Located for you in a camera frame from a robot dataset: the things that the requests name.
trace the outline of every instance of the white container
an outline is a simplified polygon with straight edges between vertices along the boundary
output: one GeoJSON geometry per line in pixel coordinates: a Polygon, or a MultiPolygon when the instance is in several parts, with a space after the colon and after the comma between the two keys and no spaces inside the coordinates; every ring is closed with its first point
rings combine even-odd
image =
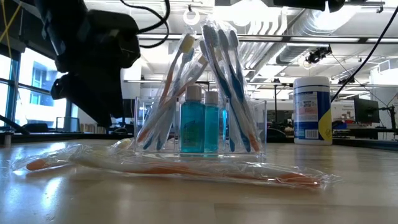
{"type": "Polygon", "coordinates": [[[330,145],[332,142],[330,85],[327,77],[294,81],[294,143],[330,145]]]}

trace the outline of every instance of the clear acrylic holder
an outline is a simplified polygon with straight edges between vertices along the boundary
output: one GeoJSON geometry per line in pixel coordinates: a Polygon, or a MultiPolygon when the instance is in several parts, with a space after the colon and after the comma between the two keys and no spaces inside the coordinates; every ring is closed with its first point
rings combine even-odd
{"type": "Polygon", "coordinates": [[[136,98],[136,105],[135,105],[135,117],[134,117],[134,150],[136,154],[154,154],[154,156],[161,156],[161,157],[169,157],[170,159],[173,160],[178,160],[178,159],[184,159],[184,160],[189,160],[190,157],[192,158],[197,158],[197,157],[205,157],[206,159],[209,160],[218,160],[218,159],[242,159],[244,158],[245,161],[253,161],[253,162],[263,162],[266,158],[266,126],[267,126],[267,113],[266,113],[266,101],[262,102],[249,102],[249,107],[251,107],[251,111],[253,112],[251,114],[251,117],[253,118],[253,135],[255,135],[258,143],[261,145],[261,148],[259,151],[255,151],[253,148],[251,148],[251,151],[248,152],[246,148],[244,147],[243,143],[241,140],[236,141],[235,143],[235,148],[234,150],[231,150],[231,139],[229,133],[231,131],[237,131],[239,132],[236,128],[234,129],[235,125],[232,124],[234,122],[232,119],[230,119],[230,114],[233,113],[233,110],[230,107],[229,101],[226,100],[226,103],[220,104],[219,109],[220,109],[220,127],[219,127],[219,144],[218,144],[218,152],[217,153],[187,153],[187,152],[181,152],[181,146],[180,146],[180,112],[181,112],[181,106],[184,103],[184,98],[169,98],[165,101],[170,100],[170,105],[172,104],[175,106],[174,109],[174,114],[169,115],[170,119],[164,119],[164,116],[167,116],[166,110],[163,108],[162,112],[160,113],[161,115],[156,115],[159,112],[156,112],[158,110],[157,105],[159,104],[158,99],[153,99],[153,98],[136,98]],[[165,125],[165,121],[168,121],[167,124],[172,125],[172,128],[170,129],[169,135],[167,137],[167,142],[163,145],[161,149],[158,150],[156,147],[157,140],[152,139],[152,145],[149,147],[145,147],[146,143],[145,141],[138,142],[136,139],[137,134],[139,131],[143,128],[145,122],[151,122],[146,116],[161,116],[159,119],[156,119],[155,124],[152,124],[152,129],[155,127],[156,131],[161,131],[161,128],[166,130],[169,128],[168,125],[165,125]]]}

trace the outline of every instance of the bottle cap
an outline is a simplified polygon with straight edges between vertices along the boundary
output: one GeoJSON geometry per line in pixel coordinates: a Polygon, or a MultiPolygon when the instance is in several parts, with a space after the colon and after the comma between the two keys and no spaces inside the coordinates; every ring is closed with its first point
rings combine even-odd
{"type": "Polygon", "coordinates": [[[187,94],[185,94],[185,99],[201,101],[201,87],[198,85],[188,86],[187,94]]]}
{"type": "Polygon", "coordinates": [[[207,91],[205,93],[205,103],[218,105],[218,92],[216,91],[207,91]]]}

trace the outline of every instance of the black cable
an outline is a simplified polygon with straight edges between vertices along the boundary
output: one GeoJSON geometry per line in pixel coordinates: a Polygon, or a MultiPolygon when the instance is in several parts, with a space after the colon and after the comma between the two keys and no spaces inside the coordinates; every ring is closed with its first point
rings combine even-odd
{"type": "Polygon", "coordinates": [[[140,45],[140,47],[146,48],[146,49],[150,49],[150,48],[154,48],[154,47],[160,46],[164,42],[166,42],[167,38],[169,37],[169,32],[170,32],[169,31],[169,25],[167,24],[167,19],[169,18],[169,15],[170,15],[170,1],[169,0],[165,0],[164,1],[165,5],[166,5],[166,14],[165,14],[164,17],[159,15],[159,13],[157,13],[155,10],[153,10],[151,8],[148,8],[148,7],[145,7],[145,6],[132,6],[132,5],[127,4],[126,2],[124,2],[124,0],[120,0],[120,2],[123,3],[125,6],[130,7],[130,8],[147,10],[150,13],[152,13],[153,15],[155,15],[158,19],[160,19],[160,21],[157,22],[156,24],[154,24],[152,26],[149,26],[149,27],[146,27],[146,28],[143,28],[143,29],[140,29],[137,32],[138,34],[142,34],[142,33],[154,30],[154,29],[160,27],[163,24],[166,26],[167,33],[166,33],[166,36],[161,41],[159,41],[156,44],[152,44],[152,45],[140,45]]]}
{"type": "Polygon", "coordinates": [[[11,121],[10,119],[4,117],[3,115],[0,115],[0,121],[3,121],[6,124],[8,124],[9,126],[11,126],[12,128],[14,128],[17,133],[30,134],[30,132],[28,130],[26,130],[26,128],[24,128],[24,127],[20,126],[19,124],[11,121]]]}
{"type": "MultiPolygon", "coordinates": [[[[333,56],[333,57],[336,59],[336,61],[340,64],[340,66],[343,67],[343,69],[346,71],[346,73],[349,74],[349,71],[344,67],[344,65],[342,65],[342,64],[340,63],[340,61],[337,60],[337,58],[336,58],[333,54],[331,54],[331,56],[333,56]]],[[[376,99],[378,99],[382,104],[384,104],[384,106],[388,107],[382,100],[380,100],[380,98],[378,98],[378,97],[377,97],[375,94],[373,94],[369,89],[367,89],[367,88],[365,87],[364,84],[361,84],[356,78],[354,78],[354,80],[355,80],[357,83],[359,83],[359,85],[362,86],[366,91],[368,91],[372,96],[374,96],[374,97],[375,97],[376,99]]]]}
{"type": "Polygon", "coordinates": [[[384,35],[386,34],[388,28],[390,28],[392,21],[394,20],[394,18],[396,17],[398,13],[398,6],[396,7],[396,10],[394,11],[394,13],[391,16],[390,21],[387,23],[386,27],[384,28],[383,32],[381,33],[380,37],[378,38],[378,40],[376,41],[376,43],[373,46],[373,49],[370,51],[369,55],[366,57],[366,59],[363,61],[363,63],[357,68],[357,70],[344,82],[344,84],[340,87],[340,89],[338,89],[338,91],[336,92],[336,94],[333,96],[333,98],[331,99],[331,102],[333,102],[338,94],[343,90],[344,86],[346,86],[348,84],[348,82],[365,66],[365,64],[368,62],[368,60],[371,58],[372,54],[374,53],[374,51],[376,50],[376,48],[378,47],[378,45],[380,44],[380,41],[382,40],[382,38],[384,37],[384,35]]]}
{"type": "Polygon", "coordinates": [[[391,98],[391,100],[388,102],[388,104],[387,104],[386,107],[388,107],[388,106],[390,105],[390,103],[394,100],[395,97],[396,97],[396,95],[394,95],[394,96],[391,98]]]}

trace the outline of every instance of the ventilation duct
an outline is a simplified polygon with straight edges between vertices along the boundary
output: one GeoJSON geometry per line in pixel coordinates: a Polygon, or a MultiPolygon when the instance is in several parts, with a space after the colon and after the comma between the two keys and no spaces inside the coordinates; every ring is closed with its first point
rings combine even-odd
{"type": "MultiPolygon", "coordinates": [[[[300,36],[331,35],[335,30],[347,23],[359,9],[359,6],[345,6],[338,12],[333,13],[306,9],[297,21],[287,29],[285,34],[300,36]]],[[[297,60],[309,48],[309,46],[297,44],[274,44],[254,69],[258,73],[260,70],[264,70],[267,63],[288,65],[297,60]]],[[[264,75],[273,77],[276,74],[264,75]]]]}

